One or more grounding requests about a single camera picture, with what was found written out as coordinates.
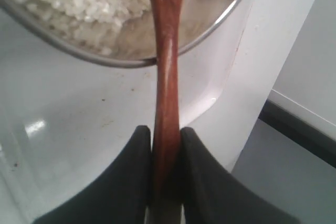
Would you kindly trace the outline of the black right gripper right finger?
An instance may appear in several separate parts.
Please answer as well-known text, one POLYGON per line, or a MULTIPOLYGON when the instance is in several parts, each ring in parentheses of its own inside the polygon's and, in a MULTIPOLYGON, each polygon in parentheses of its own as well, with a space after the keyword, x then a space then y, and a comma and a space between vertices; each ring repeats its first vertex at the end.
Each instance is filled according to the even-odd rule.
POLYGON ((214 158, 192 128, 183 128, 181 137, 186 173, 186 223, 300 222, 235 179, 214 158))

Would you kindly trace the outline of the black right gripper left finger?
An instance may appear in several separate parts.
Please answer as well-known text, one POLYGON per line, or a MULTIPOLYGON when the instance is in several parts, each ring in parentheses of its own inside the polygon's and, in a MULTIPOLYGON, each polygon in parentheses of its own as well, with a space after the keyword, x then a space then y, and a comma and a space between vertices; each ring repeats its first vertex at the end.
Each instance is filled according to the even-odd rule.
POLYGON ((151 135, 137 126, 116 159, 89 186, 35 223, 144 223, 151 135))

